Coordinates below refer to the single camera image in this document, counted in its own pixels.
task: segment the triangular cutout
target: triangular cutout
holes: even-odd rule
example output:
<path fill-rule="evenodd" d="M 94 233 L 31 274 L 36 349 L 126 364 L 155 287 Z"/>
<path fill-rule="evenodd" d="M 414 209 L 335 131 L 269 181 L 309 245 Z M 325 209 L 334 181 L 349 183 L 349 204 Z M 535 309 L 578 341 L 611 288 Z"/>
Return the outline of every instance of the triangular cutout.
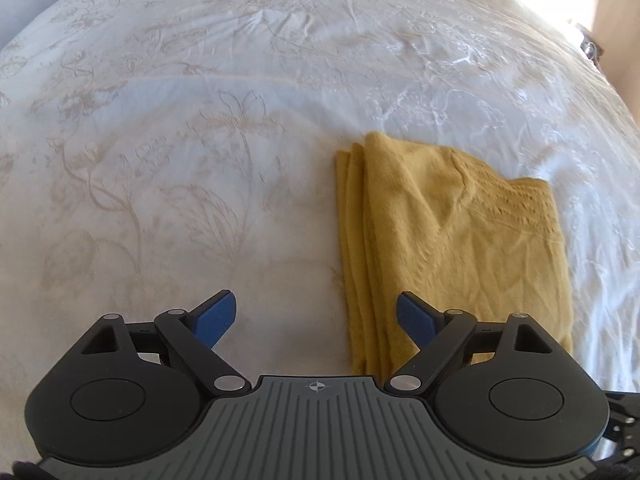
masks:
<path fill-rule="evenodd" d="M 535 354 L 551 354 L 549 348 L 529 325 L 520 325 L 516 334 L 517 352 L 532 352 Z"/>
<path fill-rule="evenodd" d="M 84 355 L 105 354 L 117 350 L 118 342 L 116 341 L 116 334 L 112 327 L 106 326 L 91 339 L 91 342 L 82 350 L 82 353 Z"/>

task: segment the yellow fabric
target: yellow fabric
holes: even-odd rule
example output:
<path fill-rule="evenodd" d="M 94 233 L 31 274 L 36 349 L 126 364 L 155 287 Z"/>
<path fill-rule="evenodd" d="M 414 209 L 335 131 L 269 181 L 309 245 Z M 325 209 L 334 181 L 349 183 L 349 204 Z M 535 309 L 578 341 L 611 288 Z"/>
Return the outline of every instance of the yellow fabric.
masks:
<path fill-rule="evenodd" d="M 396 322 L 410 290 L 482 321 L 528 312 L 571 351 L 564 238 L 543 180 L 504 180 L 445 146 L 373 132 L 338 152 L 337 199 L 354 374 L 386 380 L 417 348 Z"/>

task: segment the white bedspread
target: white bedspread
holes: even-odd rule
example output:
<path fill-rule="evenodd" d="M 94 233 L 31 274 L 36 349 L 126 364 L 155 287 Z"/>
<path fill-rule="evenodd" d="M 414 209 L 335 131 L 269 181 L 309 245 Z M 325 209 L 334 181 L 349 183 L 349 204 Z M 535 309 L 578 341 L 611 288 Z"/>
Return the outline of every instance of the white bedspread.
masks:
<path fill-rule="evenodd" d="M 638 387 L 639 133 L 515 0 L 61 0 L 0 52 L 0 469 L 105 312 L 230 288 L 249 378 L 348 372 L 333 157 L 374 129 L 548 180 L 575 355 Z"/>

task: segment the crosshair symbol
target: crosshair symbol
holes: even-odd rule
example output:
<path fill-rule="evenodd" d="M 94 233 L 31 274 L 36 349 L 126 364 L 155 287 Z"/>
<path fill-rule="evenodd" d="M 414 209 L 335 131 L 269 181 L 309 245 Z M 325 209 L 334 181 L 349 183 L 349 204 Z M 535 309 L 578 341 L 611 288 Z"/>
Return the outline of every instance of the crosshair symbol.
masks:
<path fill-rule="evenodd" d="M 321 392 L 326 387 L 327 387 L 327 385 L 324 384 L 324 383 L 321 383 L 320 381 L 315 381 L 315 382 L 311 383 L 309 386 L 307 386 L 307 388 L 309 388 L 310 390 L 315 391 L 315 393 Z"/>

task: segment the beige wall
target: beige wall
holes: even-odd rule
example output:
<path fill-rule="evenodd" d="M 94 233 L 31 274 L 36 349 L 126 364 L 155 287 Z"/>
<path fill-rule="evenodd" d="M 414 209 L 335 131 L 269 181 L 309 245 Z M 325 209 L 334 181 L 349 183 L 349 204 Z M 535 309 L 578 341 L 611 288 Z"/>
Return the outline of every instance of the beige wall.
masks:
<path fill-rule="evenodd" d="M 640 124 L 640 0 L 598 0 L 592 32 L 602 71 Z"/>

